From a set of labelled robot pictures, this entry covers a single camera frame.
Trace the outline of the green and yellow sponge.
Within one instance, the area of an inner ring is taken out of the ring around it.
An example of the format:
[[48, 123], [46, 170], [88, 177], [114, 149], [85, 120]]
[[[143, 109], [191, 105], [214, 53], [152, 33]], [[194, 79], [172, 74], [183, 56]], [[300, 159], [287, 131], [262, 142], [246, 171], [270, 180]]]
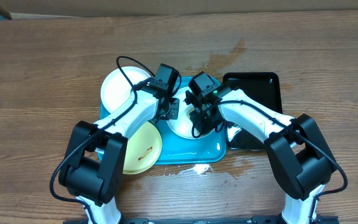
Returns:
[[188, 116], [189, 120], [193, 124], [195, 124], [201, 119], [202, 112], [203, 111], [199, 108], [193, 108], [193, 109], [189, 110], [189, 112], [187, 112], [187, 116]]

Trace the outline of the white plate with sauce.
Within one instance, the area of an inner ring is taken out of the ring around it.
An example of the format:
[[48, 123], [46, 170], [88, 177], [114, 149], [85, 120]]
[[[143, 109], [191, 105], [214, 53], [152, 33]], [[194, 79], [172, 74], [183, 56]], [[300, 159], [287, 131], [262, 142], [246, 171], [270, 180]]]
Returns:
[[173, 96], [174, 98], [179, 99], [178, 118], [168, 120], [167, 124], [170, 129], [179, 137], [185, 139], [194, 139], [191, 133], [193, 123], [190, 119], [190, 113], [195, 109], [192, 104], [187, 105], [185, 103], [186, 91], [190, 91], [188, 86], [180, 88]]

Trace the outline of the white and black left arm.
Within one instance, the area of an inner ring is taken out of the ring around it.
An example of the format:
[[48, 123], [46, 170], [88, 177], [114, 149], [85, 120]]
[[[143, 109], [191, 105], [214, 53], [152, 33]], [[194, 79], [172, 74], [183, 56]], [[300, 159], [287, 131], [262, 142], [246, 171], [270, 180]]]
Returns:
[[179, 99], [150, 85], [132, 90], [123, 104], [94, 123], [78, 122], [64, 159], [52, 174], [82, 204], [88, 223], [119, 223], [115, 196], [122, 181], [129, 138], [152, 119], [177, 119]]

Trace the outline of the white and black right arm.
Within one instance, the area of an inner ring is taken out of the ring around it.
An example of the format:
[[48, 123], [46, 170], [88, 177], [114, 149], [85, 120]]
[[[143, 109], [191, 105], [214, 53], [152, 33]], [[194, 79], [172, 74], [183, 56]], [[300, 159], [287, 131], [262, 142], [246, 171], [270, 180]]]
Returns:
[[195, 109], [190, 115], [192, 131], [204, 134], [227, 121], [264, 144], [275, 180], [286, 193], [278, 223], [321, 222], [318, 201], [333, 193], [325, 186], [342, 169], [312, 117], [278, 113], [229, 87], [188, 90], [184, 101]]

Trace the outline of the yellow plate with sauce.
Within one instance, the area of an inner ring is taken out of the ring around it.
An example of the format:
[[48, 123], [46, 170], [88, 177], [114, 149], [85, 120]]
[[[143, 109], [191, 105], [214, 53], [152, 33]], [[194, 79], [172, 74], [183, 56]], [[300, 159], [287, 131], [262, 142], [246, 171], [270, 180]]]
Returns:
[[162, 151], [162, 138], [151, 123], [144, 123], [129, 139], [126, 149], [123, 174], [140, 174], [151, 168]]

